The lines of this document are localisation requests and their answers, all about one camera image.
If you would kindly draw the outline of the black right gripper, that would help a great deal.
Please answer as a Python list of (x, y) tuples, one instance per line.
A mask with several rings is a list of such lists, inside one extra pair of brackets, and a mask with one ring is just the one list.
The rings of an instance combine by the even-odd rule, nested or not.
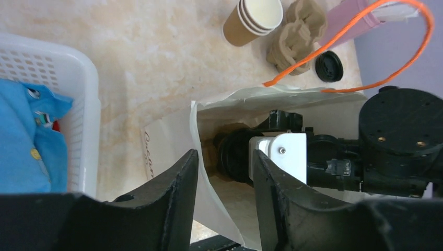
[(305, 133), (308, 138), (314, 136), (313, 127), (303, 126), (303, 116), (296, 112), (283, 110), (271, 110), (269, 116), (254, 131), (259, 132), (291, 132)]

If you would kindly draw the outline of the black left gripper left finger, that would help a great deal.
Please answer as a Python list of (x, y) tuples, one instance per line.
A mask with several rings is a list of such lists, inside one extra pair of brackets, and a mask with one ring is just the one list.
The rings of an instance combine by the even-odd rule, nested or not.
[(191, 149), (111, 202), (77, 192), (2, 195), (1, 250), (188, 250), (198, 167)]

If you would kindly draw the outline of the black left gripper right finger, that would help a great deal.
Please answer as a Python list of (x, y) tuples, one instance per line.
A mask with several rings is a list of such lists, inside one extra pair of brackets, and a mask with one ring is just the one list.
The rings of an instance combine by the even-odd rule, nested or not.
[(327, 196), (253, 152), (263, 250), (442, 250), (442, 200)]

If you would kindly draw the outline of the paper takeout bag orange handles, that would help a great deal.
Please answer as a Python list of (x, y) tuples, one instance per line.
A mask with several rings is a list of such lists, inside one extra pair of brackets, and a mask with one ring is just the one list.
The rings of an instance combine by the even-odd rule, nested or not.
[(272, 109), (300, 112), (306, 125), (340, 137), (357, 135), (357, 111), (367, 98), (361, 92), (323, 93), (320, 88), (250, 87), (193, 101), (143, 130), (149, 178), (166, 171), (189, 149), (199, 153), (194, 219), (247, 248), (261, 250), (253, 188), (216, 169), (210, 141), (221, 129), (255, 126)]

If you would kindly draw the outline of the stack of paper cups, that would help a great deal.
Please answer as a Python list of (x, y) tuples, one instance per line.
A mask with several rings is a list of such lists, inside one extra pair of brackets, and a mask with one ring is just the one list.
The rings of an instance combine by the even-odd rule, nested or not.
[(242, 47), (259, 37), (269, 35), (283, 20), (279, 0), (240, 0), (223, 25), (224, 38)]

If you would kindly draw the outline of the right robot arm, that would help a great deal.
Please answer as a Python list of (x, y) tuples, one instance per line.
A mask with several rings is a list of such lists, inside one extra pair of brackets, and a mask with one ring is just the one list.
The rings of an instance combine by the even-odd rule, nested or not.
[(307, 135), (307, 184), (382, 195), (421, 197), (428, 184), (442, 196), (442, 99), (388, 86), (368, 99), (358, 139)]

